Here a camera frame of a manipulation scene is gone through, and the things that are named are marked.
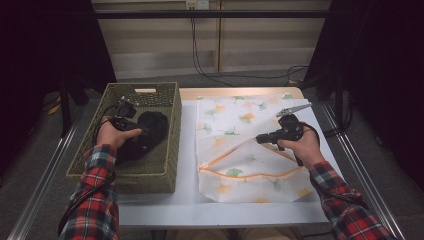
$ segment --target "red plaid shirt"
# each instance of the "red plaid shirt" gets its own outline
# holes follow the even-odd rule
[[[116,149],[98,145],[85,153],[85,173],[77,185],[68,206],[86,192],[101,185],[115,169]],[[119,212],[115,183],[96,192],[70,216],[59,239],[118,239]]]
[[[102,184],[115,168],[116,149],[108,145],[96,146],[86,152],[86,172],[71,196],[75,198]],[[353,199],[361,195],[350,189],[328,162],[316,164],[311,176],[330,192]],[[372,214],[359,205],[319,193],[322,209],[332,224],[336,239],[394,239]],[[115,186],[97,192],[71,215],[60,239],[118,239],[119,214]]]
[[[331,193],[350,199],[360,199],[361,194],[351,189],[328,162],[315,164],[311,177]],[[322,209],[332,224],[335,239],[395,239],[370,211],[360,205],[348,203],[318,191]]]

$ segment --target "cable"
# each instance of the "cable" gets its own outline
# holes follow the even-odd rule
[[[336,128],[336,129],[323,131],[324,136],[326,138],[333,137],[333,136],[336,136],[339,133],[346,131],[350,127],[352,119],[353,119],[353,101],[349,98],[349,104],[348,104],[348,107],[347,107],[346,115],[344,117],[342,126]]]
[[[96,142],[97,142],[97,135],[99,134],[99,130],[100,130],[100,127],[103,125],[103,124],[105,124],[106,122],[108,122],[109,120],[106,120],[106,121],[104,121],[104,122],[102,122],[102,119],[103,119],[103,117],[106,115],[106,113],[110,110],[110,109],[112,109],[112,108],[118,108],[118,106],[116,106],[116,105],[112,105],[112,106],[109,106],[109,107],[107,107],[104,111],[103,111],[103,113],[102,113],[102,115],[100,116],[100,119],[99,119],[99,121],[98,121],[98,123],[97,123],[97,125],[96,125],[96,128],[94,129],[94,131],[93,131],[93,139],[92,139],[92,144],[93,144],[93,146],[96,146]]]
[[[199,55],[198,55],[198,51],[197,51],[197,40],[196,40],[196,22],[194,20],[194,18],[191,18],[191,29],[192,29],[192,55],[193,55],[193,64],[194,67],[197,71],[197,73],[199,73],[200,75],[208,78],[211,81],[214,82],[219,82],[222,84],[225,84],[227,86],[230,87],[234,87],[233,85],[223,82],[223,81],[219,81],[217,79],[213,79],[213,78],[217,78],[217,77],[242,77],[242,78],[259,78],[259,79],[276,79],[276,78],[284,78],[287,77],[287,80],[289,80],[290,75],[299,72],[301,70],[303,70],[304,68],[307,68],[307,65],[295,65],[290,67],[287,70],[287,74],[283,74],[283,75],[278,75],[278,76],[270,76],[270,77],[265,77],[265,76],[253,76],[253,75],[232,75],[232,74],[217,74],[217,75],[211,75],[211,74],[206,74],[201,65],[200,65],[200,61],[199,61]],[[293,68],[299,68],[293,72],[290,72]]]

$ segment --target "orange trim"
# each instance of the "orange trim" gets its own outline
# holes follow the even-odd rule
[[[292,173],[294,173],[294,172],[298,172],[298,171],[300,171],[302,168],[303,168],[303,167],[297,167],[297,168],[295,168],[295,169],[291,170],[290,172],[287,172],[287,173],[284,173],[284,174],[279,174],[279,175],[276,175],[276,174],[258,173],[258,174],[253,174],[253,175],[240,176],[240,177],[228,176],[228,175],[225,175],[225,174],[223,174],[223,173],[219,173],[219,172],[216,172],[216,171],[214,171],[214,170],[210,170],[210,169],[207,169],[207,168],[201,168],[201,167],[199,167],[199,171],[206,171],[206,172],[210,172],[210,173],[213,173],[213,174],[219,175],[219,176],[221,176],[221,177],[245,179],[245,178],[254,178],[254,177],[277,177],[277,178],[279,178],[279,177],[285,177],[285,176],[290,175],[290,174],[292,174]]]

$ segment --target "floral patterned fabric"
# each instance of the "floral patterned fabric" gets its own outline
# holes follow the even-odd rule
[[[258,134],[280,129],[276,113],[301,105],[297,101],[289,94],[199,97],[200,192],[218,202],[258,203],[292,202],[309,194],[309,173],[296,164],[291,150],[255,141]]]

